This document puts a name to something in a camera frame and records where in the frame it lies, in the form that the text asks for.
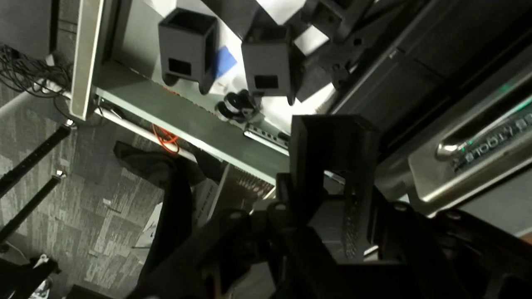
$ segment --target dark floor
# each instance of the dark floor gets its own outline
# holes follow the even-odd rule
[[[56,120],[61,117],[51,100],[33,100],[31,108],[1,118],[0,173],[49,137],[59,127]],[[3,225],[49,180],[53,170],[68,172],[68,180],[11,238],[24,253],[44,253],[59,261],[63,273],[54,276],[53,298],[66,294],[71,284],[111,298],[122,298],[134,286],[146,251],[132,250],[132,245],[162,191],[114,162],[111,148],[116,140],[154,148],[109,123],[81,127],[0,201]]]

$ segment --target cable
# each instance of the cable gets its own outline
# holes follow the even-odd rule
[[[59,87],[71,85],[71,64],[48,67],[43,62],[31,60],[4,45],[0,47],[0,83],[18,93],[28,92],[36,98],[56,98],[64,93],[63,88],[53,92],[48,82]]]

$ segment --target metal machinery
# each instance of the metal machinery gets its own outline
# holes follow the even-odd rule
[[[317,147],[330,133],[330,148]],[[530,298],[532,246],[462,211],[427,220],[408,205],[387,203],[372,188],[377,135],[354,117],[294,120],[290,173],[277,177],[277,203],[247,215],[225,211],[147,273],[156,298],[217,298],[249,266],[267,261],[272,298]],[[322,172],[345,173],[345,211],[355,228],[352,265],[337,265],[307,226],[330,198]],[[362,250],[378,246],[377,263]]]

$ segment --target screw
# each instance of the screw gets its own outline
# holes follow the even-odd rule
[[[393,203],[395,211],[405,211],[408,206],[405,203]]]
[[[392,60],[392,59],[395,59],[395,55],[397,55],[397,54],[398,54],[398,50],[397,50],[397,49],[393,49],[393,50],[392,50],[392,54],[388,54],[388,55],[387,55],[387,59],[390,59],[390,60]]]
[[[445,216],[447,216],[448,220],[453,220],[453,221],[462,220],[462,216],[460,216],[458,213],[455,213],[455,211],[447,211]]]
[[[285,211],[285,205],[275,205],[277,211]]]
[[[66,120],[64,127],[71,132],[78,130],[78,125],[73,120]]]
[[[66,178],[66,173],[61,170],[56,170],[53,177],[63,180],[63,178]]]
[[[239,220],[240,218],[240,213],[230,213],[229,215],[229,220]]]

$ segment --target metal frame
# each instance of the metal frame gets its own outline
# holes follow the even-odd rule
[[[81,0],[73,65],[69,113],[86,120],[91,97],[104,0]]]

